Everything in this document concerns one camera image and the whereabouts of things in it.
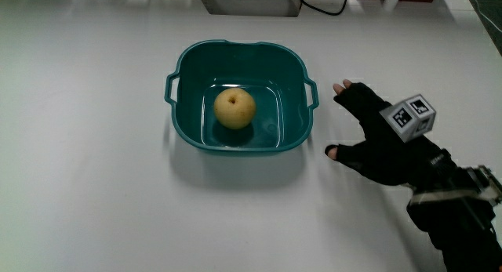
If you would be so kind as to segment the person's right hand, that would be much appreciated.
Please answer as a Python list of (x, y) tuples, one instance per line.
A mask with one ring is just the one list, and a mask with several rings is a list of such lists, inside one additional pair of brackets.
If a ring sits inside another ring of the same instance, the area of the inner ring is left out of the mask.
[(408, 183), (428, 187), (450, 178), (456, 171), (457, 165), (449, 152), (426, 137), (402, 142), (380, 114), (391, 104), (367, 85), (345, 79), (334, 84), (333, 90), (336, 93), (333, 100), (359, 121), (365, 139), (353, 146), (327, 146), (328, 158), (387, 186)]

